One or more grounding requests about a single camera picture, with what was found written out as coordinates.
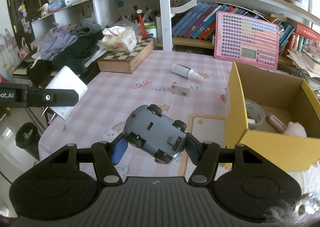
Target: cardboard box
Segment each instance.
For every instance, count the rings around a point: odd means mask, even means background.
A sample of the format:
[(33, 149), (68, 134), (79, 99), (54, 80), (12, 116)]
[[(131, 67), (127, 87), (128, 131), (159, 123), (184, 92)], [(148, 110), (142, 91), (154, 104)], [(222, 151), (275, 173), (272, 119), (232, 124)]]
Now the cardboard box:
[[(245, 99), (267, 116), (304, 126), (308, 138), (278, 134), (267, 120), (248, 129)], [(301, 172), (320, 158), (320, 103), (305, 80), (233, 62), (225, 96), (225, 144), (243, 143), (286, 172)]]

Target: black trash bin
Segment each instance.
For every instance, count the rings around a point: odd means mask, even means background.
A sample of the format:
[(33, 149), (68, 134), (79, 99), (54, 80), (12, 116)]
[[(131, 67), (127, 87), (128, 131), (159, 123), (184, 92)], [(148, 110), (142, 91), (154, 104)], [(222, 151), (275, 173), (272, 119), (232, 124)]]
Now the black trash bin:
[(39, 140), (38, 128), (31, 122), (24, 123), (16, 134), (17, 147), (26, 150), (37, 160), (39, 160)]

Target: gray toy car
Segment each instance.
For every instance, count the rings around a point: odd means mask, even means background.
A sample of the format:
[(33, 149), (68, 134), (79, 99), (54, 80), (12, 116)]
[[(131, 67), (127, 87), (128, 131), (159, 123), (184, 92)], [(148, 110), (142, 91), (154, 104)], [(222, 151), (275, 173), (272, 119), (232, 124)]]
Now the gray toy car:
[(162, 114), (155, 104), (142, 105), (128, 117), (123, 133), (128, 142), (146, 151), (157, 163), (168, 164), (183, 152), (187, 125)]

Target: tape roll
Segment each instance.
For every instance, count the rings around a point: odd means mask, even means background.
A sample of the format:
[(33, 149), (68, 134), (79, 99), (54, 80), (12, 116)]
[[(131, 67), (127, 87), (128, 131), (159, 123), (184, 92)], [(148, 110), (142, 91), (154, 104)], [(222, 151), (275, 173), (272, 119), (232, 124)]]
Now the tape roll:
[(251, 120), (248, 120), (249, 129), (258, 128), (265, 120), (266, 116), (264, 110), (260, 105), (249, 99), (245, 99), (245, 107), (247, 110), (247, 117), (250, 117), (255, 121), (255, 123), (252, 123)]

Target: tiled floor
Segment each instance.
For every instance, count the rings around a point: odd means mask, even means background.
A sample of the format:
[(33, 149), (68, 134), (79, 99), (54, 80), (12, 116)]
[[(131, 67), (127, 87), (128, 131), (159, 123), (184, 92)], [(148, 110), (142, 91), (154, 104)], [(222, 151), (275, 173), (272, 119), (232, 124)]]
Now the tiled floor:
[[(35, 113), (41, 113), (41, 110), (36, 108), (33, 110)], [(15, 144), (16, 133), (26, 122), (34, 123), (25, 109), (13, 109), (9, 117), (0, 121), (0, 172), (7, 178), (6, 180), (0, 175), (0, 214), (4, 216), (16, 216), (9, 200), (10, 182), (29, 170), (37, 161)]]

